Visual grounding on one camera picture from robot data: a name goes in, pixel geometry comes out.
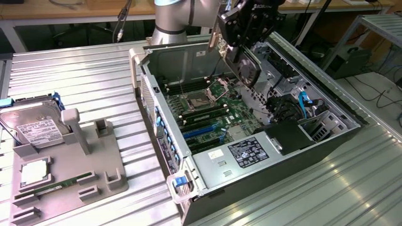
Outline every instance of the workbench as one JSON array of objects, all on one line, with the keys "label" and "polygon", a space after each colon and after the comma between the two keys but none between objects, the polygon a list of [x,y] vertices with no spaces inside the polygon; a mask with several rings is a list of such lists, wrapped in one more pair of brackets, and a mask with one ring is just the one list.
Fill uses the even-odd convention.
[{"label": "workbench", "polygon": [[[380,14],[385,13],[393,3],[389,0],[380,0],[381,10]],[[301,34],[297,38],[296,45],[301,40],[311,28],[316,19],[317,12],[321,9],[324,0],[319,3],[309,4],[308,13],[312,13],[308,22],[304,26]],[[279,12],[283,14],[303,13],[307,5],[300,3],[284,2],[279,7]],[[352,6],[343,2],[343,0],[332,0],[325,12],[343,12],[343,11],[367,11],[379,10],[371,4]],[[16,53],[26,52],[26,48],[14,30],[16,26],[25,25],[44,25],[44,24],[77,24],[77,23],[96,23],[116,21],[116,16],[120,9],[106,10],[89,10],[86,5],[76,6],[76,10],[66,7],[56,6],[48,0],[25,0],[24,4],[0,5],[0,28],[6,36],[10,46]],[[154,19],[154,5],[152,0],[134,0],[134,6],[129,10],[128,21]],[[208,28],[201,29],[201,34],[209,32]]]},{"label": "workbench", "polygon": [[[317,164],[204,217],[192,226],[396,225],[402,221],[402,136],[275,33],[271,38],[367,121],[360,133]],[[113,124],[128,176],[125,192],[38,225],[178,226],[130,85],[128,50],[144,41],[18,53],[0,62],[1,97],[56,90],[77,108],[81,126]],[[0,226],[8,225],[12,139],[1,134]]]}]

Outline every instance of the hard drive label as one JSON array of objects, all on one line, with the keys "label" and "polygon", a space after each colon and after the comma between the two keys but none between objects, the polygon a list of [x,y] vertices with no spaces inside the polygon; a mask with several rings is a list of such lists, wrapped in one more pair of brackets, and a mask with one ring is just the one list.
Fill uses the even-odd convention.
[{"label": "hard drive label", "polygon": [[61,139],[61,133],[52,119],[20,125],[17,129],[33,146]]},{"label": "hard drive label", "polygon": [[248,138],[233,145],[228,145],[227,147],[241,168],[247,168],[269,158],[255,137]]}]

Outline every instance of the blue pcie slot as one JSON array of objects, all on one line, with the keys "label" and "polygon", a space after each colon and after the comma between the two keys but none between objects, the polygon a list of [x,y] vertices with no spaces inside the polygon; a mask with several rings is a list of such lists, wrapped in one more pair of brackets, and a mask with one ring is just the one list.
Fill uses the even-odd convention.
[{"label": "blue pcie slot", "polygon": [[194,137],[194,136],[197,136],[200,134],[212,132],[212,131],[215,131],[215,129],[216,129],[216,124],[213,124],[213,125],[211,125],[211,126],[208,126],[205,128],[197,129],[197,130],[194,130],[194,131],[192,131],[189,133],[182,134],[182,137],[184,137],[184,139],[186,139],[186,138]]}]

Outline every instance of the metal rack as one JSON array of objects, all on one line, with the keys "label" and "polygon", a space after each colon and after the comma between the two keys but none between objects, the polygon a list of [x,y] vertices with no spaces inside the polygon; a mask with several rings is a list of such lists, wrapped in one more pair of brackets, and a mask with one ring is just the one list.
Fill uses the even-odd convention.
[{"label": "metal rack", "polygon": [[[325,60],[320,65],[320,68],[323,70],[328,68],[339,49],[345,44],[359,25],[363,25],[367,29],[373,31],[384,39],[392,42],[399,48],[402,48],[402,16],[396,14],[360,15],[355,18],[351,26],[348,27],[343,37],[340,38],[333,48],[333,51],[331,51],[329,56],[325,57]],[[367,34],[368,32],[356,40],[356,45],[360,45]]]}]

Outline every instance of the pcie slot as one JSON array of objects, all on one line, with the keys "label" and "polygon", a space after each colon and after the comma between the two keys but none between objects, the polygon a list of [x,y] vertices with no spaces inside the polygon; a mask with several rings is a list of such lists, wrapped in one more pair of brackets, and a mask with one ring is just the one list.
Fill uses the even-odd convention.
[{"label": "pcie slot", "polygon": [[201,144],[193,145],[189,147],[190,151],[197,151],[199,149],[209,148],[211,146],[215,146],[220,143],[220,139],[215,138],[207,142],[203,142]]},{"label": "pcie slot", "polygon": [[216,129],[216,124],[182,134],[182,137],[184,137],[184,139],[188,139],[188,138],[201,135],[204,133],[212,132],[212,131],[215,131],[215,129]]}]

